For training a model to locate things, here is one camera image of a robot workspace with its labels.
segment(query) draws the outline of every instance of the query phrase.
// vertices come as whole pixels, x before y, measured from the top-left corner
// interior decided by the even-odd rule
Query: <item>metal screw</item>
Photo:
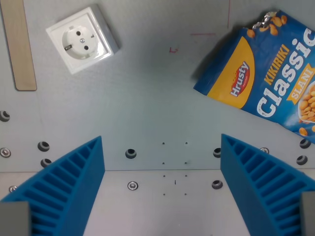
[[[11,151],[5,147],[0,149],[0,155],[4,158],[8,158],[11,156]]]
[[[131,181],[128,183],[128,189],[129,190],[136,190],[139,187],[138,183],[135,181]]]
[[[266,148],[266,147],[262,147],[260,150],[263,151],[263,152],[265,152],[265,153],[269,153],[269,149]]]
[[[13,191],[15,191],[18,187],[17,186],[11,186],[9,187],[9,192],[12,193]]]

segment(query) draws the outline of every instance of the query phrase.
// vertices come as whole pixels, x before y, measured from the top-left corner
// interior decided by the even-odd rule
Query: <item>electrical outlet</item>
[[[71,74],[118,51],[118,46],[97,5],[83,9],[46,31]]]

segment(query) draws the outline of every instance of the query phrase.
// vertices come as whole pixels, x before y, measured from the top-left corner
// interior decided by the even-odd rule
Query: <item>wooden stick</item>
[[[23,0],[0,0],[15,87],[35,91],[36,78],[32,60]]]

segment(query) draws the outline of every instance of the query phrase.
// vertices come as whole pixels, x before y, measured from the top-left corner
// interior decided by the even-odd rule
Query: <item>bolt head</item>
[[[11,156],[11,151],[5,147],[0,149],[0,155],[4,158],[8,158]]]
[[[139,187],[138,183],[135,181],[131,181],[128,183],[128,189],[129,190],[136,190]]]
[[[13,191],[15,191],[18,187],[17,186],[11,186],[9,187],[9,192],[12,193]]]

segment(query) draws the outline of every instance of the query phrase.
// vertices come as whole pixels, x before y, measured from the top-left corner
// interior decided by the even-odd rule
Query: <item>blue snack bag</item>
[[[315,32],[282,11],[243,28],[194,89],[315,143]]]

